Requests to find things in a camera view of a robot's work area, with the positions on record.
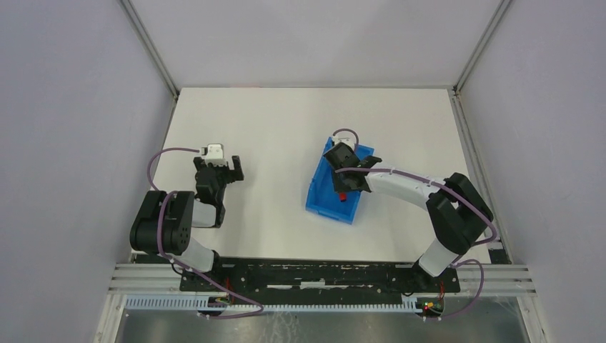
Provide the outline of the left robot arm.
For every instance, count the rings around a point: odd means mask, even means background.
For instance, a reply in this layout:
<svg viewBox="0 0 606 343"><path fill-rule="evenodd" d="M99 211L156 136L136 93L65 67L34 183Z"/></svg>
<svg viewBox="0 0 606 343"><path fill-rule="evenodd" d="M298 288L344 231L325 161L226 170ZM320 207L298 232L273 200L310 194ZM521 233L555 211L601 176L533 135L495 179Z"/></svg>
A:
<svg viewBox="0 0 606 343"><path fill-rule="evenodd" d="M129 234L132 249L159 255L185 269L209 272L219 258L214 250L192 239L193 228L220 228L228 184L244 180L240 157L231 162L194 158L194 191L149 191Z"/></svg>

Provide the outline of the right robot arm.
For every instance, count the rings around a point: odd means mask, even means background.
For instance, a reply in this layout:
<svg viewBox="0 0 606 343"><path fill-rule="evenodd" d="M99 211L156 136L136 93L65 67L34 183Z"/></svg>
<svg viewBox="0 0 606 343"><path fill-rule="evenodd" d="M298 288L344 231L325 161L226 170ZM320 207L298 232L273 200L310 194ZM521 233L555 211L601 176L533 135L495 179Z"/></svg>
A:
<svg viewBox="0 0 606 343"><path fill-rule="evenodd" d="M376 156L360 159L337 143L324 154L334 190L378 193L413 204L429 215L435 238L414 263L429 277L440 276L471 248L496 239L494 215L473 183L458 172L435 179L382 165Z"/></svg>

